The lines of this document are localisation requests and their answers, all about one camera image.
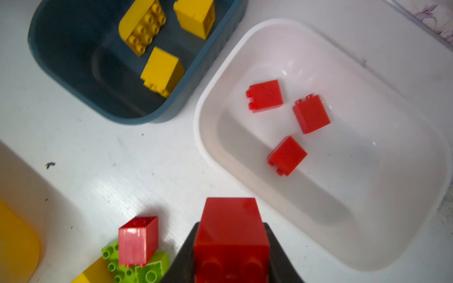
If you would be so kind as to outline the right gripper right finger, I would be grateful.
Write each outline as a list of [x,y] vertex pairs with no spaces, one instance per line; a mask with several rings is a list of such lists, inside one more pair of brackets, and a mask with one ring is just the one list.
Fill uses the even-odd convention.
[[304,283],[284,252],[268,223],[264,223],[270,243],[269,283]]

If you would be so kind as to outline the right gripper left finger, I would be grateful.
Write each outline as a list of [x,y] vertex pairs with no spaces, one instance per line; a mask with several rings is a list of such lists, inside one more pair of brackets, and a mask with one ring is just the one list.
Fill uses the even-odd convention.
[[193,245],[199,222],[196,222],[160,283],[194,283]]

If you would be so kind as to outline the red lego brick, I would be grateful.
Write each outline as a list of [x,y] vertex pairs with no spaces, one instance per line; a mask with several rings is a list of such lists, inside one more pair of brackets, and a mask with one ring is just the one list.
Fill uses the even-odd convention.
[[119,228],[119,264],[145,266],[159,246],[159,218],[137,216]]
[[267,156],[267,162],[276,168],[279,176],[289,176],[307,156],[307,152],[292,137],[285,137]]
[[283,97],[278,80],[255,84],[246,91],[250,99],[249,109],[253,113],[278,108],[283,105]]
[[319,95],[310,94],[305,99],[297,100],[293,106],[293,112],[304,134],[312,133],[330,124]]
[[266,283],[270,242],[256,200],[207,198],[193,254],[197,283]]

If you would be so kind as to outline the yellow arched lego brick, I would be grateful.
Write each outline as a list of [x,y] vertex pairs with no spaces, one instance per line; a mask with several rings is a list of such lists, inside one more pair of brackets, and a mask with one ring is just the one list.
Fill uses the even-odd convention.
[[119,23],[119,35],[140,57],[165,22],[166,15],[159,1],[135,0]]

